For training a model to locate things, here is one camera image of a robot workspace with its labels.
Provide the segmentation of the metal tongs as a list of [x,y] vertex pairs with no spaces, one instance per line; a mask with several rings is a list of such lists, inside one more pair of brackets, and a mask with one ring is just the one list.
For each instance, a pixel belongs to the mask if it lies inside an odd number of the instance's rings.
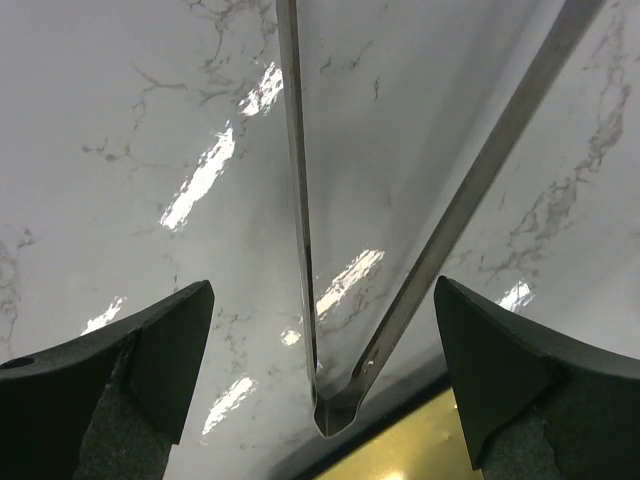
[[280,1],[312,418],[365,398],[598,1]]

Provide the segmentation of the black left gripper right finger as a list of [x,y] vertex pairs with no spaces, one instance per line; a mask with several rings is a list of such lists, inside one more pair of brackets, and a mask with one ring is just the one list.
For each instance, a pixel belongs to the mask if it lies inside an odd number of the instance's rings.
[[445,276],[434,302],[473,469],[486,479],[638,478],[638,360]]

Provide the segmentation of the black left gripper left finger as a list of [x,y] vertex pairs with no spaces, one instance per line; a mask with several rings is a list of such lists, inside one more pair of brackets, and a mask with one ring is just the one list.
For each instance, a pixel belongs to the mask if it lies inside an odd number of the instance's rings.
[[160,479],[179,444],[214,307],[198,281],[1,366],[4,479]]

